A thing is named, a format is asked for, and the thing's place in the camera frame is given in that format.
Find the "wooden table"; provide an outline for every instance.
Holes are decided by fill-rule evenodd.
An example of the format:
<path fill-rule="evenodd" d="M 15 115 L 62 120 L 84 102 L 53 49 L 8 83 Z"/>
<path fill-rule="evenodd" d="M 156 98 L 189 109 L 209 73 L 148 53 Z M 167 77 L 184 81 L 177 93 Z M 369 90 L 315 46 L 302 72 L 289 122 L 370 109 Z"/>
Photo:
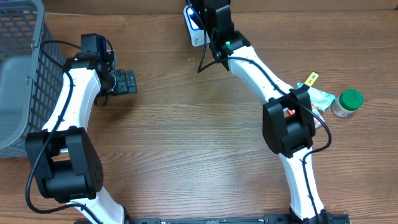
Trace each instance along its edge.
<path fill-rule="evenodd" d="M 360 90 L 354 116 L 323 117 L 331 148 L 315 155 L 325 208 L 352 223 L 398 222 L 398 12 L 234 14 L 263 61 L 287 83 L 312 71 L 316 88 Z M 266 146 L 261 105 L 221 65 L 196 74 L 201 49 L 190 45 L 181 15 L 49 17 L 56 39 L 106 36 L 118 67 L 133 69 L 139 93 L 95 106 L 88 134 L 102 160 L 104 186 L 133 217 L 203 218 L 287 213 L 289 188 Z M 62 46 L 67 56 L 75 49 Z M 211 61 L 210 54 L 206 62 Z M 326 142 L 318 129 L 314 147 Z M 72 223 L 74 209 L 32 213 L 24 189 L 26 158 L 0 161 L 0 223 Z M 34 183 L 40 208 L 57 206 Z"/>

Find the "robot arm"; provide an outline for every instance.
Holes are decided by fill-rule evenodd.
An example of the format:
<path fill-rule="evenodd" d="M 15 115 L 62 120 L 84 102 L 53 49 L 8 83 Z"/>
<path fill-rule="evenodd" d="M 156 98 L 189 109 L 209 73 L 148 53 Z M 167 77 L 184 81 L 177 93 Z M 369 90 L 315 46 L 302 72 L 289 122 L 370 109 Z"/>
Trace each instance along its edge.
<path fill-rule="evenodd" d="M 292 102 L 294 98 L 310 109 L 308 87 L 294 90 L 261 61 L 249 41 L 239 31 L 235 31 L 229 9 L 230 1 L 196 0 L 190 3 L 184 11 L 189 12 L 187 9 L 191 8 L 197 12 L 185 13 L 191 36 L 199 37 L 194 32 L 201 32 L 204 39 L 203 30 L 211 34 L 210 49 L 215 60 L 239 77 L 263 104 L 263 136 L 272 152 L 279 155 L 285 170 L 291 196 L 290 220 L 298 223 L 312 223 L 318 217 L 325 220 L 326 211 L 317 192 L 311 155 L 306 159 L 305 168 L 314 205 L 309 197 L 303 171 L 302 159 L 312 151 L 312 137 L 315 135 L 313 117 L 297 103 Z M 190 29 L 192 23 L 201 30 Z M 255 62 L 268 77 L 250 61 L 238 58 Z M 276 90 L 269 79 L 280 90 Z M 285 118 L 284 110 L 287 108 L 295 110 L 296 113 Z"/>
<path fill-rule="evenodd" d="M 81 36 L 81 52 L 67 59 L 62 68 L 63 86 L 55 109 L 43 131 L 28 134 L 25 149 L 33 166 L 49 137 L 47 130 L 53 130 L 67 101 L 69 73 L 73 80 L 72 95 L 62 122 L 35 170 L 37 186 L 45 198 L 54 198 L 59 203 L 85 205 L 102 223 L 124 224 L 127 212 L 103 187 L 102 163 L 86 133 L 91 108 L 97 97 L 106 96 L 108 99 L 109 95 L 136 92 L 134 73 L 128 71 L 126 76 L 124 70 L 115 70 L 115 52 L 106 51 L 105 41 L 98 34 Z M 63 152 L 69 152 L 70 160 L 52 160 Z M 76 209 L 95 223 L 86 210 Z"/>
<path fill-rule="evenodd" d="M 283 90 L 286 94 L 289 94 L 289 90 L 292 89 L 290 85 L 279 79 L 261 61 L 252 46 L 244 46 L 235 50 L 231 54 L 231 57 L 243 57 L 255 61 L 268 73 L 274 83 L 277 84 L 279 88 Z M 274 87 L 264 76 L 264 74 L 253 64 L 242 60 L 234 59 L 228 60 L 228 65 L 231 73 L 239 77 L 257 96 L 257 98 L 263 105 L 268 103 L 271 98 L 279 99 L 283 97 L 283 95 L 279 91 L 274 89 Z M 296 216 L 299 217 L 299 219 L 301 220 L 304 220 L 306 218 L 311 219 L 315 215 L 321 214 L 321 211 L 324 209 L 317 192 L 317 186 L 313 175 L 311 157 L 308 157 L 306 160 L 306 171 L 308 181 L 310 183 L 311 193 L 316 204 L 316 208 L 318 210 L 317 214 L 314 214 L 315 212 L 312 207 L 312 202 L 308 197 L 308 190 L 305 183 L 301 160 L 303 159 L 304 155 L 310 151 L 312 151 L 312 147 L 305 147 L 293 153 L 293 156 L 291 158 L 288 158 L 282 153 L 279 153 L 279 157 L 282 161 L 282 165 L 284 167 L 285 175 L 287 178 L 287 183 L 290 189 L 290 207 L 292 211 L 296 214 Z"/>
<path fill-rule="evenodd" d="M 101 83 L 95 70 L 87 68 L 74 68 L 69 71 L 73 78 L 73 92 L 69 102 L 69 106 L 63 117 L 63 122 L 57 131 L 69 129 L 71 126 L 87 129 L 88 119 L 90 117 L 91 108 L 94 99 L 100 92 Z M 66 73 L 63 74 L 63 86 L 60 97 L 55 105 L 55 109 L 49 121 L 43 126 L 43 130 L 52 130 L 61 114 L 61 110 L 65 105 L 70 89 L 70 81 Z"/>

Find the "pill bottle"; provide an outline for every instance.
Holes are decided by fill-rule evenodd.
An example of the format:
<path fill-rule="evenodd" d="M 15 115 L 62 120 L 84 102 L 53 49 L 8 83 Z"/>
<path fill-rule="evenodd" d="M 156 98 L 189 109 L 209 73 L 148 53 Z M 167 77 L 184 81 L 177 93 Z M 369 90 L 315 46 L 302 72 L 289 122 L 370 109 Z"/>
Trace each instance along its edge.
<path fill-rule="evenodd" d="M 363 102 L 363 95 L 358 90 L 346 90 L 333 100 L 331 110 L 335 115 L 344 118 L 358 110 Z"/>

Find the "wire mesh basket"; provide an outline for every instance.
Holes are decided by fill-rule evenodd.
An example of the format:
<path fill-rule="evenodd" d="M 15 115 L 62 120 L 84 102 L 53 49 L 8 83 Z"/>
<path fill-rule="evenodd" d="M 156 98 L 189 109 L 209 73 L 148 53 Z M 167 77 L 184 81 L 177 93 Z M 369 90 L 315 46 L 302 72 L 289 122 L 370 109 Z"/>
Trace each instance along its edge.
<path fill-rule="evenodd" d="M 62 88 L 62 71 L 40 51 L 53 36 L 40 0 L 0 0 L 0 157 L 26 156 L 28 133 L 41 131 Z M 63 64 L 57 44 L 44 50 Z"/>

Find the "food wrapper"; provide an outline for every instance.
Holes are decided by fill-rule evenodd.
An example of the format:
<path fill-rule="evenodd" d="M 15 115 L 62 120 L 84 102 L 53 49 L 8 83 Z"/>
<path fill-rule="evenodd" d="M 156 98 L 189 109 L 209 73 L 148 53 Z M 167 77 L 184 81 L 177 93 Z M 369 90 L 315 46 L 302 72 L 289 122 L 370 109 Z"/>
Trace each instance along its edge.
<path fill-rule="evenodd" d="M 300 88 L 303 83 L 297 83 L 297 88 Z M 316 88 L 310 87 L 308 90 L 311 102 L 314 104 L 316 109 L 322 111 L 323 113 L 331 105 L 331 102 L 336 98 L 334 95 L 327 93 L 322 90 L 317 90 Z"/>

